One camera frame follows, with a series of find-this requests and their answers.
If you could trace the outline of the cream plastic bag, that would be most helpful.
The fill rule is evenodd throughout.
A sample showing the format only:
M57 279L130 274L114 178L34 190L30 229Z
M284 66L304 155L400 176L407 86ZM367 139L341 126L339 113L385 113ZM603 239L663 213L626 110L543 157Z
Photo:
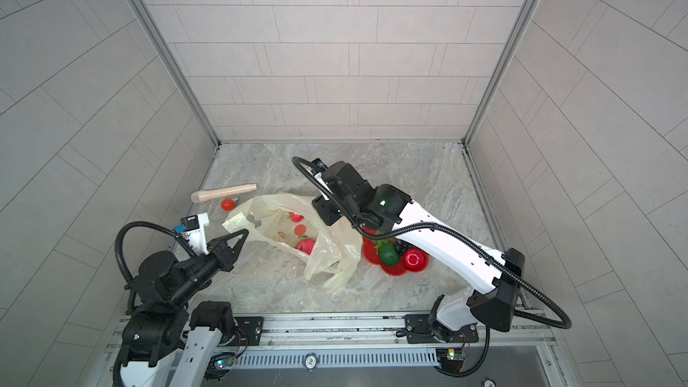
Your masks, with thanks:
M356 272L363 238L344 218L326 226L307 196L260 195L236 207L223 222L226 231L248 229L250 241L262 242L305 264L303 277L323 292L343 290ZM311 255L296 249L305 238L315 240Z

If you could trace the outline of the green avocado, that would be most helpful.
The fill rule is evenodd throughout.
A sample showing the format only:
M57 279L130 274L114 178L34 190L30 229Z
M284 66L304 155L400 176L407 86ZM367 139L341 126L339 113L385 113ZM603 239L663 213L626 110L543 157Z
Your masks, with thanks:
M382 242L377 246L377 254L383 266L394 267L400 261L396 245L389 241Z

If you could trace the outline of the dark grape bunch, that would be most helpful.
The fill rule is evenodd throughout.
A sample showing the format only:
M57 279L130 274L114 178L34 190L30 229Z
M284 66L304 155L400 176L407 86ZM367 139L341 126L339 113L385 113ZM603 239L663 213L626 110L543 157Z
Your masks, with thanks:
M412 248L413 248L413 245L407 243L406 241L403 241L400 239L397 239L395 241L395 250L396 250L397 254L399 255L399 257L403 257L404 254L406 254L406 252L408 252L408 250L410 250Z

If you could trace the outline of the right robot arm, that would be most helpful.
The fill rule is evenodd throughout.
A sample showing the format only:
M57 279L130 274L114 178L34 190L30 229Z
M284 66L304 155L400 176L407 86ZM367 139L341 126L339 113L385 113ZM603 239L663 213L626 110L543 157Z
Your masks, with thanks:
M344 218L363 238L394 238L444 264L467 281L461 292L441 296L428 317L432 336L450 342L464 327L483 324L507 333L515 317L567 330L573 322L558 304L522 277L525 257L482 245L435 218L395 186L373 187L349 163L327 167L295 157L294 166L319 191L313 206L328 226Z

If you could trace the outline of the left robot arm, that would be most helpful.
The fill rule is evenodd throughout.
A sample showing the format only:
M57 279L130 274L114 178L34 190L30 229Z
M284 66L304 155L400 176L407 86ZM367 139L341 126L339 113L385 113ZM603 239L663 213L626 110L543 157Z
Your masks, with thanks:
M132 229L152 229L174 238L188 253L180 261L170 251L146 258L137 275L125 261L124 240ZM130 292L129 322L113 367L116 386L198 386L221 380L247 351L248 334L238 327L231 304L204 301L194 311L189 301L211 285L219 272L231 272L249 232L214 238L208 254L197 254L180 233L148 221L126 224L114 243L116 264Z

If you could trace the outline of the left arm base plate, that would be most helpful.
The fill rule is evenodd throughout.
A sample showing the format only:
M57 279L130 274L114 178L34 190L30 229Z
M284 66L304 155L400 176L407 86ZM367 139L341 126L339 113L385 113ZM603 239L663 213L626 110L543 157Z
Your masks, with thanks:
M261 316L239 316L235 318L236 331L228 339L220 342L220 347L243 349L260 344L265 319Z

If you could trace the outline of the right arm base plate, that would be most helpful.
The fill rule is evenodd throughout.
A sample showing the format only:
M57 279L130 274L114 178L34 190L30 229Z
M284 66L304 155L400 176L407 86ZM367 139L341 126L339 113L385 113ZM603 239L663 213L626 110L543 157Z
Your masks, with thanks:
M429 314L405 315L404 326L396 333L406 338L409 344L454 343L472 344L479 342L475 324L463 326L460 331L450 331L441 324L431 324Z

